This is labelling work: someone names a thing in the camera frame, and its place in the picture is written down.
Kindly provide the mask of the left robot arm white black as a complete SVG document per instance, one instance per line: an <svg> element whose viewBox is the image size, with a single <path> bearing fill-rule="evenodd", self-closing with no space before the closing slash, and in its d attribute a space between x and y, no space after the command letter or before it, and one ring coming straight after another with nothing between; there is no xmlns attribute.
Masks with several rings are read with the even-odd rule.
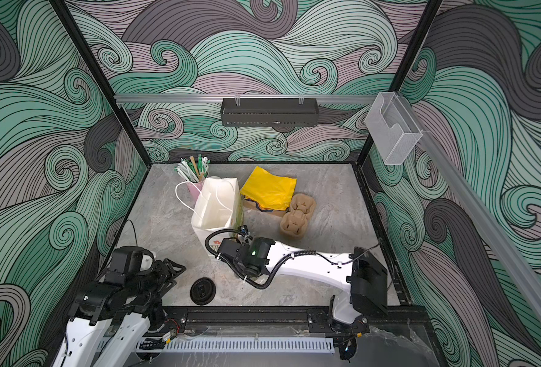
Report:
<svg viewBox="0 0 541 367"><path fill-rule="evenodd" d="M55 366L122 366L128 357L160 351L180 331L146 337L167 321L162 297L186 267L138 246L115 249L108 267L87 284L71 305Z"/></svg>

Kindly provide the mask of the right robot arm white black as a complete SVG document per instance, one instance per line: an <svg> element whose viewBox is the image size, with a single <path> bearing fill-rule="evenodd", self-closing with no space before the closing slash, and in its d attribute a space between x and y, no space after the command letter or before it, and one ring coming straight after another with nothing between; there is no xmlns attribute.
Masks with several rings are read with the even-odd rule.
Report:
<svg viewBox="0 0 541 367"><path fill-rule="evenodd" d="M388 314L388 271L368 249L352 253L324 253L298 249L264 237L223 239L212 255L235 275L259 290L279 276L293 276L328 284L340 290L334 296L331 317L341 324L358 318Z"/></svg>

